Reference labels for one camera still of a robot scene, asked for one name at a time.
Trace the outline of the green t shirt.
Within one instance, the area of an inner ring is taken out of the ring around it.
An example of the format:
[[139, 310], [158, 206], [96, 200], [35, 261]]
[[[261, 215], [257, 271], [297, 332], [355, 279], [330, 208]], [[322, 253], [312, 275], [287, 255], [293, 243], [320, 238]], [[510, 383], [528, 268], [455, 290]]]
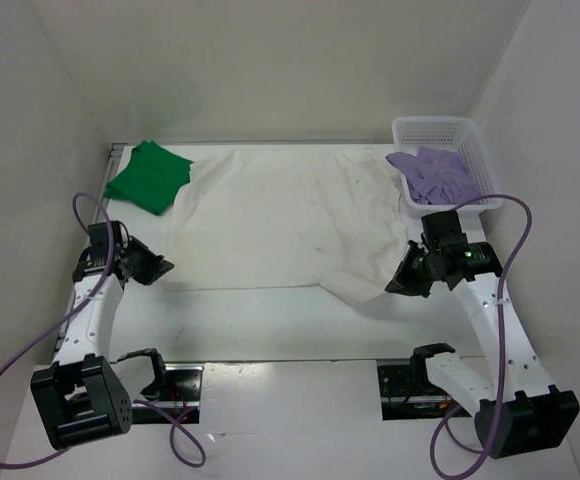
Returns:
[[143, 141], [132, 149], [126, 168], [107, 183], [104, 197], [160, 216], [190, 182], [193, 164], [154, 141]]

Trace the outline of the cream white t shirt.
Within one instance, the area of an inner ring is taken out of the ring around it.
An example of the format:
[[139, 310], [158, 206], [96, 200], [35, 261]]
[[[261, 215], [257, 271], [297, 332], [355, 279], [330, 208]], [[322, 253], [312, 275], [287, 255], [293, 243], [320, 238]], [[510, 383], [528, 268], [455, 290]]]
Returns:
[[318, 285], [351, 305], [381, 295], [408, 232], [387, 162], [369, 147], [236, 148], [196, 162], [174, 201], [170, 290]]

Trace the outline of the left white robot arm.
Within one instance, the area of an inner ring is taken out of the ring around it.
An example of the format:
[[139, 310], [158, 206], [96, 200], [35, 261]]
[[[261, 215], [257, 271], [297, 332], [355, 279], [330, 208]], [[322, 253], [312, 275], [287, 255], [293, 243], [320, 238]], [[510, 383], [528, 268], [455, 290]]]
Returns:
[[164, 396], [170, 376], [154, 348], [109, 357], [112, 327], [125, 286], [149, 286], [173, 263], [133, 236], [103, 225], [91, 228], [89, 244], [73, 273], [80, 310], [68, 323], [53, 362], [36, 371], [31, 392], [51, 446], [57, 450], [125, 434], [136, 400]]

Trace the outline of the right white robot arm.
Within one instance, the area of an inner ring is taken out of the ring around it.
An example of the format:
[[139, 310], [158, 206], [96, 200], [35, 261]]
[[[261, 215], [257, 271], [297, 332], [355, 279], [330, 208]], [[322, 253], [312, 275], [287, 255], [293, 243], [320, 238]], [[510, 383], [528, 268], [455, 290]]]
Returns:
[[386, 290], [426, 298], [436, 283], [460, 302], [490, 369], [486, 379], [447, 343], [413, 350], [409, 382], [420, 393], [440, 389], [474, 420], [493, 459], [556, 448], [580, 412], [541, 364], [507, 295], [503, 268], [486, 242], [408, 244]]

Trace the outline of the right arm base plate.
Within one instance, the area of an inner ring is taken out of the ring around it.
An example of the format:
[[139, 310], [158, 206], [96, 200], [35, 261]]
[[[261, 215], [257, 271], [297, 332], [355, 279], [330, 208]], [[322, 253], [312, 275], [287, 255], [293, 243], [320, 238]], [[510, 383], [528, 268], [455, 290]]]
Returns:
[[376, 370], [384, 421], [441, 419], [454, 405], [438, 387], [416, 384], [408, 360], [378, 361]]

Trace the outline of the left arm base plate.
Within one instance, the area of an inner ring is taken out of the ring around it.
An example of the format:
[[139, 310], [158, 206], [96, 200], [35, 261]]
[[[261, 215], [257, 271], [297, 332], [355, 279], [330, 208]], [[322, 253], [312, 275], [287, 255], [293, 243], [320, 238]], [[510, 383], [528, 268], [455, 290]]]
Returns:
[[149, 409], [149, 402], [172, 417], [184, 416], [184, 424], [197, 424], [200, 415], [201, 387], [204, 367], [201, 364], [165, 363], [161, 371], [147, 358], [115, 361], [112, 370], [121, 381], [132, 401], [133, 423], [165, 424], [157, 412]]

